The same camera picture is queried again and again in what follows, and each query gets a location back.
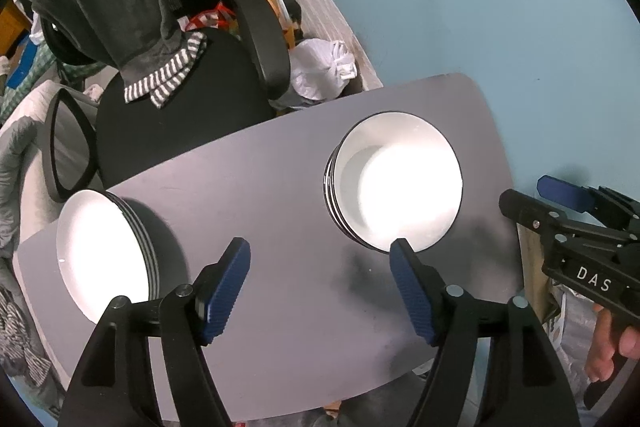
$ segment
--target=finger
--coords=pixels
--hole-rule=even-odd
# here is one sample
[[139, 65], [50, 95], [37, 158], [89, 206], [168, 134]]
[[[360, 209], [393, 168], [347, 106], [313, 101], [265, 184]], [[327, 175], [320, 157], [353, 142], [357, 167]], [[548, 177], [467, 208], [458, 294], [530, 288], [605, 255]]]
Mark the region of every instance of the finger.
[[593, 330], [593, 342], [591, 347], [595, 347], [600, 359], [611, 359], [616, 353], [616, 342], [612, 338], [613, 315], [607, 309], [601, 309], [596, 320], [596, 327]]
[[629, 326], [620, 335], [620, 355], [628, 359], [640, 359], [640, 331]]
[[607, 380], [613, 373], [612, 358], [616, 346], [611, 339], [611, 323], [611, 313], [605, 309], [601, 310], [585, 364], [585, 372], [591, 381]]
[[615, 366], [613, 359], [609, 360], [591, 360], [584, 366], [584, 372], [589, 380], [596, 382], [598, 380], [607, 381], [613, 375]]

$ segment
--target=white bowl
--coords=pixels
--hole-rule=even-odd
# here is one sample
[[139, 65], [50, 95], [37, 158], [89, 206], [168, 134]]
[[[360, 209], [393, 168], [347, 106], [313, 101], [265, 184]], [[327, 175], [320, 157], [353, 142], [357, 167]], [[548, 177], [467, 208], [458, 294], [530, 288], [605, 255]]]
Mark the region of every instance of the white bowl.
[[375, 114], [351, 129], [328, 178], [343, 223], [385, 252], [399, 237], [415, 251], [431, 247], [450, 229], [462, 201], [462, 174], [449, 142], [405, 112]]
[[140, 244], [122, 211], [100, 192], [80, 190], [65, 203], [56, 251], [66, 289], [91, 322], [118, 295], [150, 298]]

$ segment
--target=screw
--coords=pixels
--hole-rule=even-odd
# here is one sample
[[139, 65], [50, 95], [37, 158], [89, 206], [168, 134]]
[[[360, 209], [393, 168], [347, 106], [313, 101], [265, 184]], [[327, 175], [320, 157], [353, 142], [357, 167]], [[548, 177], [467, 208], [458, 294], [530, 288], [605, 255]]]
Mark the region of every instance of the screw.
[[527, 301], [527, 299], [526, 299], [526, 298], [524, 298], [524, 297], [520, 297], [519, 295], [516, 295], [516, 296], [513, 298], [513, 304], [514, 304], [514, 306], [516, 306], [517, 308], [524, 309], [524, 308], [526, 308], [527, 306], [529, 306], [529, 301]]
[[178, 297], [186, 297], [188, 295], [191, 295], [192, 292], [193, 286], [191, 286], [190, 284], [181, 284], [175, 289], [175, 294]]
[[450, 284], [447, 286], [447, 293], [452, 297], [462, 297], [465, 291], [457, 284]]
[[119, 295], [111, 300], [109, 306], [117, 310], [118, 308], [122, 308], [129, 301], [124, 295]]

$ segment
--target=gray towel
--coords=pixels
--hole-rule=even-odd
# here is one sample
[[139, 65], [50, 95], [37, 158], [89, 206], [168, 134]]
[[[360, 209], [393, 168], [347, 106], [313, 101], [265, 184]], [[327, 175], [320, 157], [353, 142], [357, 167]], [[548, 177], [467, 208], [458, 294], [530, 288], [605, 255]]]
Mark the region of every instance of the gray towel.
[[83, 54], [120, 70], [126, 102], [151, 93], [162, 107], [206, 46], [203, 33], [181, 31], [168, 0], [31, 2]]
[[12, 258], [18, 245], [22, 155], [37, 134], [38, 124], [28, 116], [0, 134], [0, 257]]

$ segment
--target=gray table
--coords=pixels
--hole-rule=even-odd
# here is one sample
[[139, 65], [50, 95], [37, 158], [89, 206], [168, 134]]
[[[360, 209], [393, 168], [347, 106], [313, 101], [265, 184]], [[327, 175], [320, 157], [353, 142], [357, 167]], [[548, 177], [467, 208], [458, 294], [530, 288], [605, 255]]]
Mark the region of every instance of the gray table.
[[[369, 391], [430, 359], [412, 330], [385, 255], [334, 225], [322, 172], [340, 138], [380, 110], [434, 124], [462, 169], [456, 222], [421, 258], [473, 295], [506, 301], [522, 288], [516, 232], [498, 210], [511, 175], [475, 83], [450, 74], [364, 92], [206, 144], [113, 189], [140, 213], [155, 244], [163, 292], [191, 282], [231, 238], [246, 238], [252, 267], [225, 333], [206, 347], [234, 420], [320, 407]], [[68, 295], [56, 223], [26, 241], [17, 265], [48, 351], [71, 375], [93, 324]], [[177, 419], [158, 339], [150, 341], [164, 419]]]

